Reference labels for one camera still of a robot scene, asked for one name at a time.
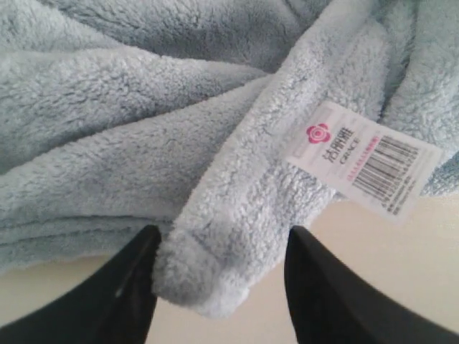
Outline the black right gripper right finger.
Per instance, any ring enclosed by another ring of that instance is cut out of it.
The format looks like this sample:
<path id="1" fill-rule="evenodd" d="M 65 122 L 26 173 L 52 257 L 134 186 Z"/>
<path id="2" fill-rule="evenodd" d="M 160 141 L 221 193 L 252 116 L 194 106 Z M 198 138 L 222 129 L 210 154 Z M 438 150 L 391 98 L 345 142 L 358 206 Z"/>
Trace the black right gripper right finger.
<path id="1" fill-rule="evenodd" d="M 304 227 L 285 253 L 285 293 L 298 343 L 457 343 L 458 334 L 360 278 Z"/>

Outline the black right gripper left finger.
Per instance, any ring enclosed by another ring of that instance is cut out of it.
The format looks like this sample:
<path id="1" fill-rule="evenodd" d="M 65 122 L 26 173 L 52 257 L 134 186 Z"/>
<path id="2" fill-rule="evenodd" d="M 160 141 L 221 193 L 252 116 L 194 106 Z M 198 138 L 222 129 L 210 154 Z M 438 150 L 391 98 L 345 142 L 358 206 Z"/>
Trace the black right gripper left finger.
<path id="1" fill-rule="evenodd" d="M 63 296 L 1 327 L 2 343 L 144 343 L 157 297 L 152 269 L 161 234 L 146 226 Z"/>

